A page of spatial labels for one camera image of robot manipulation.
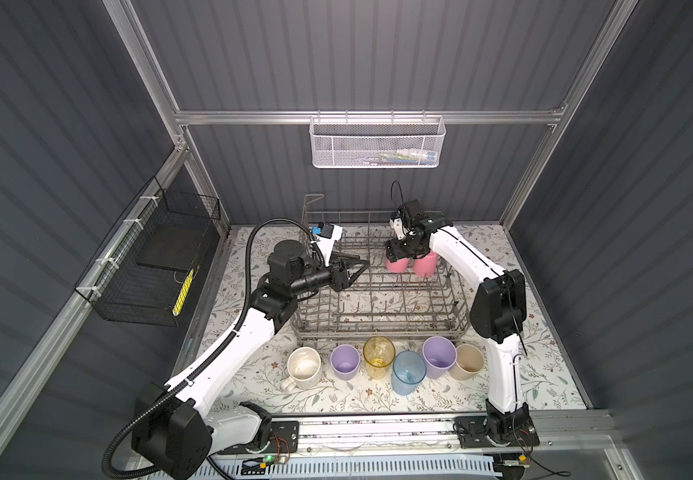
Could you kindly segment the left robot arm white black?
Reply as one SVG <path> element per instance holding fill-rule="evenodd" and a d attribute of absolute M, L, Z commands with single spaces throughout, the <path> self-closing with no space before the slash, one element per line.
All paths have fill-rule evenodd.
<path fill-rule="evenodd" d="M 334 250 L 344 233 L 340 226 L 320 223 L 302 231 L 306 241 L 274 246 L 266 279 L 244 285 L 240 315 L 202 356 L 166 384 L 150 384 L 140 392 L 134 418 L 102 455 L 106 477 L 136 479 L 164 472 L 188 479 L 212 455 L 268 438 L 272 418 L 258 406 L 212 414 L 218 394 L 282 330 L 300 302 L 326 287 L 342 291 L 352 286 L 369 266 L 356 255 Z"/>

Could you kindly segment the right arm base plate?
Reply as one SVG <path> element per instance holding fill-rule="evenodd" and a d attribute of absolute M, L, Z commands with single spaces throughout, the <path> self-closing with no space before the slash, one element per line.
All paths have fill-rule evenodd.
<path fill-rule="evenodd" d="M 462 448 L 513 447 L 532 450 L 540 446 L 540 439 L 533 423 L 507 422 L 497 425 L 486 415 L 468 415 L 454 418 L 453 433 Z"/>

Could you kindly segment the blue transparent cup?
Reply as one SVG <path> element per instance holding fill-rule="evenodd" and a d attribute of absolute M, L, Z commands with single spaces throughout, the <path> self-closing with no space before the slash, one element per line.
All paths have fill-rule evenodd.
<path fill-rule="evenodd" d="M 392 364 L 391 387 L 400 396 L 412 394 L 425 379 L 426 363 L 414 351 L 402 351 Z"/>

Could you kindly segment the beige plastic cup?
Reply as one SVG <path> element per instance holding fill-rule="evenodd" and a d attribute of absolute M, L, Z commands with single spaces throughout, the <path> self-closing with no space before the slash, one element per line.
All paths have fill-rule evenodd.
<path fill-rule="evenodd" d="M 456 346 L 456 360 L 448 370 L 448 374 L 454 380 L 464 382 L 474 378 L 484 366 L 484 357 L 480 349 L 471 344 L 459 344 Z"/>

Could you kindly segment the white mesh wall basket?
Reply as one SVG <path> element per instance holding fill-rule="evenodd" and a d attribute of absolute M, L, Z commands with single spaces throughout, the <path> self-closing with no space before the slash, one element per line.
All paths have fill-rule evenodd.
<path fill-rule="evenodd" d="M 312 165 L 320 169 L 432 169 L 415 165 L 389 165 L 378 154 L 400 149 L 438 153 L 446 136 L 440 117 L 316 116 L 310 120 Z"/>

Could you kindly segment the small lilac plastic cup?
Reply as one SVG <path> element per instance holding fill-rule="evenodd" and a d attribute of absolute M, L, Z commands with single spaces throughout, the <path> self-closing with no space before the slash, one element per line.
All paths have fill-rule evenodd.
<path fill-rule="evenodd" d="M 360 368 L 360 353 L 352 345 L 338 345 L 330 354 L 330 366 L 340 380 L 352 380 Z"/>

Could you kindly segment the white vented front panel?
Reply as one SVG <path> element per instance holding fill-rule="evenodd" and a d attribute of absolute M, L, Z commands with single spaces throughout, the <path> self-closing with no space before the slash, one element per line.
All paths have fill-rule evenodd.
<path fill-rule="evenodd" d="M 234 479 L 357 479 L 410 476 L 469 476 L 500 479 L 490 457 L 466 454 L 296 457 L 284 464 L 252 467 L 247 459 L 216 459 L 218 466 Z"/>

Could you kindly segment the items in white basket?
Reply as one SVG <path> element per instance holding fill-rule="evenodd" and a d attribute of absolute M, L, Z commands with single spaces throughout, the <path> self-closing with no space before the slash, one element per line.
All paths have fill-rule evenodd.
<path fill-rule="evenodd" d="M 378 154 L 378 161 L 389 165 L 415 165 L 434 168 L 438 166 L 438 153 L 424 149 L 400 149 Z"/>

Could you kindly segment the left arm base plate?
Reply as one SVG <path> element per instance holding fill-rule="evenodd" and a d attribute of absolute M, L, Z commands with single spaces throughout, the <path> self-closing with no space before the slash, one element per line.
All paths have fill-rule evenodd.
<path fill-rule="evenodd" d="M 268 425 L 268 435 L 260 443 L 238 444 L 218 451 L 218 455 L 272 455 L 298 452 L 300 422 L 274 420 Z"/>

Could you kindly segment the pink plastic cup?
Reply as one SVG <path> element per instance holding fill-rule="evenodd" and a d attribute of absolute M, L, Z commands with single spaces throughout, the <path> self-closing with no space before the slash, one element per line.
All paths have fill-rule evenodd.
<path fill-rule="evenodd" d="M 403 272 L 406 272 L 406 270 L 408 270 L 409 264 L 409 258 L 402 258 L 395 261 L 391 261 L 389 259 L 385 260 L 385 267 L 387 268 L 387 270 L 395 274 L 402 274 Z"/>
<path fill-rule="evenodd" d="M 430 251 L 426 256 L 414 260 L 414 274 L 421 278 L 430 278 L 434 276 L 438 266 L 438 259 L 439 256 L 435 252 Z"/>

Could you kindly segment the yellow transparent cup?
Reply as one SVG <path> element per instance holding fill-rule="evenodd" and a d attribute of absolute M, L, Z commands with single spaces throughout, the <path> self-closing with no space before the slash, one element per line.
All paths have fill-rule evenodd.
<path fill-rule="evenodd" d="M 396 356 L 393 342 L 384 336 L 368 338 L 362 348 L 365 370 L 370 379 L 378 380 L 388 376 Z"/>

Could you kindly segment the large lilac plastic cup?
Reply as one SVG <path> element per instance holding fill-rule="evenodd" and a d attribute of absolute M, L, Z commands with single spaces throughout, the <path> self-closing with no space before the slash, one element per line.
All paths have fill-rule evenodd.
<path fill-rule="evenodd" d="M 454 344 L 445 337 L 432 336 L 422 345 L 422 357 L 426 364 L 426 377 L 438 379 L 446 374 L 457 361 Z"/>

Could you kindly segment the white ceramic mug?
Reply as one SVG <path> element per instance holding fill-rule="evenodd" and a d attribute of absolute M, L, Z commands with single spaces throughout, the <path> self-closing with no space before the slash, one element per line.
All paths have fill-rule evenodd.
<path fill-rule="evenodd" d="M 280 383 L 283 392 L 314 388 L 322 379 L 322 358 L 314 348 L 300 347 L 288 358 L 286 371 L 288 377 Z"/>

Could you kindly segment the floral table mat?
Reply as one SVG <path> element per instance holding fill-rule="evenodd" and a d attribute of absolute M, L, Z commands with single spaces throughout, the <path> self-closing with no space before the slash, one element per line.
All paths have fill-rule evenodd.
<path fill-rule="evenodd" d="M 507 268 L 517 268 L 515 252 L 503 228 L 496 225 L 460 225 L 458 231 L 490 260 Z M 204 333 L 190 334 L 188 346 L 198 356 L 208 349 L 218 336 L 234 323 L 242 308 L 244 285 L 244 251 L 251 227 L 232 234 L 230 250 L 222 254 L 218 267 L 218 293 L 210 294 Z M 567 366 L 560 347 L 545 320 L 535 295 L 526 286 L 527 318 L 522 340 L 527 359 L 520 360 L 520 378 L 524 399 L 532 411 L 585 409 L 586 405 Z M 397 352 L 415 351 L 421 354 L 424 340 L 395 340 Z M 218 394 L 212 410 L 220 411 L 249 401 L 278 414 L 292 413 L 380 413 L 380 412 L 454 412 L 485 409 L 489 387 L 487 362 L 474 378 L 459 382 L 449 374 L 438 379 L 424 379 L 408 396 L 397 395 L 391 388 L 389 375 L 383 379 L 370 379 L 361 360 L 358 374 L 352 380 L 336 377 L 330 366 L 330 354 L 338 345 L 349 344 L 361 350 L 364 342 L 301 342 L 292 329 L 292 320 L 274 339 L 254 353 L 238 370 L 234 378 Z M 480 349 L 484 357 L 485 341 L 470 327 L 454 345 L 471 344 Z M 283 392 L 280 383 L 288 377 L 286 362 L 300 346 L 314 348 L 322 358 L 322 379 L 314 388 Z"/>

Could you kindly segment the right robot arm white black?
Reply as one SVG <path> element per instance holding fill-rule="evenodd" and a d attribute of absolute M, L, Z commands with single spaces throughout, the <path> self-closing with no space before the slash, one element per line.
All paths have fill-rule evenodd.
<path fill-rule="evenodd" d="M 392 238 L 384 242 L 388 260 L 418 260 L 435 253 L 474 289 L 468 317 L 474 331 L 485 340 L 487 436 L 496 445 L 508 444 L 520 429 L 528 429 L 531 421 L 520 378 L 527 317 L 524 275 L 491 261 L 448 218 L 424 211 L 416 200 L 392 212 L 389 226 Z"/>

